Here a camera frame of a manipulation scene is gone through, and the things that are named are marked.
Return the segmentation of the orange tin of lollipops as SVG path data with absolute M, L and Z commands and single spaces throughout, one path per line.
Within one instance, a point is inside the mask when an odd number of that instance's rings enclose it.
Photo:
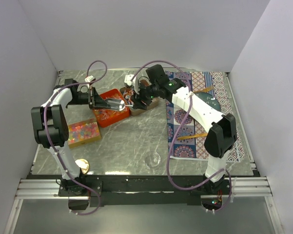
M 113 99 L 123 100 L 125 104 L 127 104 L 127 102 L 125 101 L 124 97 L 122 96 L 121 92 L 118 89 L 109 90 L 105 93 L 100 94 L 100 96 L 103 99 L 113 98 Z M 125 109 L 122 111 L 107 110 L 107 109 L 93 110 L 93 113 L 96 116 L 98 125 L 102 128 L 108 127 L 116 122 L 119 122 L 125 118 L 128 118 L 130 115 L 130 111 L 128 107 L 125 107 Z

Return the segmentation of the silver metal scoop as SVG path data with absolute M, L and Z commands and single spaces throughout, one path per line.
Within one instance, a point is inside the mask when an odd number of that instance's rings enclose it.
M 107 107 L 105 109 L 107 110 L 113 110 L 113 111 L 123 111 L 127 107 L 133 107 L 133 105 L 127 104 L 123 99 L 116 99 L 116 98 L 106 98 L 104 100 L 107 103 Z

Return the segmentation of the gold tin of star candies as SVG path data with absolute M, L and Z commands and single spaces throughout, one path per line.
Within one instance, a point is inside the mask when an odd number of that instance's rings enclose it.
M 97 121 L 94 118 L 68 125 L 69 148 L 76 148 L 101 139 Z

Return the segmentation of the clear plastic jar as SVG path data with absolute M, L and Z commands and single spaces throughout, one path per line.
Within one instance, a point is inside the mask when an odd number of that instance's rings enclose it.
M 156 151 L 147 151 L 144 158 L 144 164 L 146 168 L 153 169 L 157 167 L 161 162 L 161 156 Z

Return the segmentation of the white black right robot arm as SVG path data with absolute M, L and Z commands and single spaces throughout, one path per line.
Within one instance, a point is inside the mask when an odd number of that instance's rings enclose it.
M 180 187 L 169 177 L 170 183 L 183 191 L 194 190 L 201 186 L 204 186 L 204 190 L 209 194 L 219 191 L 226 173 L 227 156 L 237 138 L 235 117 L 232 114 L 225 115 L 209 106 L 178 78 L 158 78 L 152 80 L 149 86 L 141 87 L 137 78 L 132 77 L 125 81 L 125 85 L 132 87 L 134 91 L 132 95 L 134 108 L 146 109 L 156 97 L 166 99 L 186 111 L 186 116 L 191 116 L 207 133 L 204 147 L 209 158 L 204 181 L 195 186 Z

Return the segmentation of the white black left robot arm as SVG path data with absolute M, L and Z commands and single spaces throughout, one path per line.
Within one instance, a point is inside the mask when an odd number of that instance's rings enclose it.
M 77 196 L 85 194 L 90 188 L 69 148 L 69 129 L 63 109 L 69 105 L 88 105 L 90 109 L 111 108 L 111 105 L 97 93 L 95 87 L 83 93 L 78 90 L 80 85 L 82 83 L 74 79 L 67 79 L 63 85 L 54 88 L 46 103 L 31 109 L 35 141 L 55 158 L 61 170 L 63 189 L 70 189 Z

